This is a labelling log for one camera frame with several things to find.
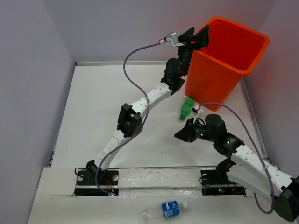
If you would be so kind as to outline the blue label water bottle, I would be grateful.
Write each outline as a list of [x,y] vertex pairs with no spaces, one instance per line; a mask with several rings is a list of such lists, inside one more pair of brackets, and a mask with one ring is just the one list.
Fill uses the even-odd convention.
[[146,223],[160,223],[168,219],[180,216],[189,210],[187,202],[167,201],[157,206],[146,208],[142,217]]

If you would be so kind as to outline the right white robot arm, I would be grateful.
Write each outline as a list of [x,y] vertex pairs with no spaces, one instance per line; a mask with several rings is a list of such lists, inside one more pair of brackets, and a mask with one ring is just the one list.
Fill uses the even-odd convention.
[[217,114],[209,114],[202,124],[187,120],[176,138],[192,143],[196,139],[213,143],[215,150],[225,156],[230,166],[244,168],[236,173],[227,167],[215,171],[218,182],[236,182],[274,205],[274,211],[284,220],[294,222],[299,216],[299,179],[294,178],[264,159],[259,158],[245,143],[226,130],[225,122]]

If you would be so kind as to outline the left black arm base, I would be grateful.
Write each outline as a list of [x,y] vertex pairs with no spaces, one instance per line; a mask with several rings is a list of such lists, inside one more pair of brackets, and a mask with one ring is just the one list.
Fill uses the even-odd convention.
[[100,190],[90,175],[84,168],[75,168],[75,175],[77,176],[74,194],[76,196],[118,196],[118,170],[108,170],[104,174],[98,176],[98,185]]

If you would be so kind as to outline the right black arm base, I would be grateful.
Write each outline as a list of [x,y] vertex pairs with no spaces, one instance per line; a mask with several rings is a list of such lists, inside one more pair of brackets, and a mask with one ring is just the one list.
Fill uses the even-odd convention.
[[203,196],[246,196],[246,189],[230,180],[225,175],[218,174],[215,169],[200,171],[199,182]]

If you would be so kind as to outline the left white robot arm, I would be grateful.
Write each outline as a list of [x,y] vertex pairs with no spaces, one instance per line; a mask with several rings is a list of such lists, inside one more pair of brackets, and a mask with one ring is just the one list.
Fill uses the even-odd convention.
[[150,92],[136,84],[127,74],[127,80],[143,93],[143,97],[131,104],[123,104],[117,119],[116,131],[110,141],[101,150],[96,159],[90,160],[86,165],[87,179],[97,187],[105,178],[111,161],[120,149],[136,138],[145,125],[151,109],[164,99],[171,97],[178,92],[187,76],[192,54],[200,51],[209,45],[209,25],[205,25],[200,31],[195,33],[195,28],[191,27],[181,35],[169,33],[157,43],[144,46],[141,49],[149,49],[156,46],[169,46],[178,49],[178,55],[170,58],[166,62],[164,75],[159,84]]

